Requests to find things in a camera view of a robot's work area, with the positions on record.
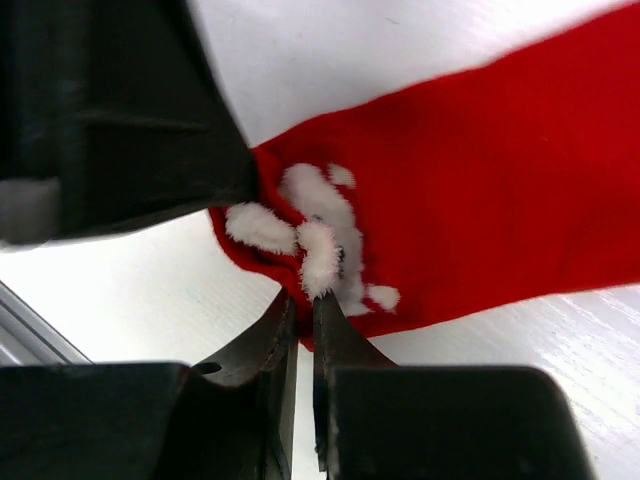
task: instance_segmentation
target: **red felt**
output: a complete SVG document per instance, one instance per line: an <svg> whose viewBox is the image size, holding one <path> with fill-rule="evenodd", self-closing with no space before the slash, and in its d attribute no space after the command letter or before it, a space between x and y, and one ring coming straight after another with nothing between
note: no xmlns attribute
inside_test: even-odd
<svg viewBox="0 0 640 480"><path fill-rule="evenodd" d="M349 168L365 283L392 285L396 313L352 319L379 335L539 295L640 281L640 4L512 53L306 121L254 149L261 201L297 162ZM215 233L240 267L301 305L301 258Z"/></svg>

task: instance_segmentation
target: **red stocking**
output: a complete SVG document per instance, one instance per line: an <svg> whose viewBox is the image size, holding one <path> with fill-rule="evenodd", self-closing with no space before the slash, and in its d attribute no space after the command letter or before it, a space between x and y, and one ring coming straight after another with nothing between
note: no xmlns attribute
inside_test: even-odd
<svg viewBox="0 0 640 480"><path fill-rule="evenodd" d="M640 5L306 121L254 150L260 205L211 210L240 267L365 335L640 281Z"/></svg>

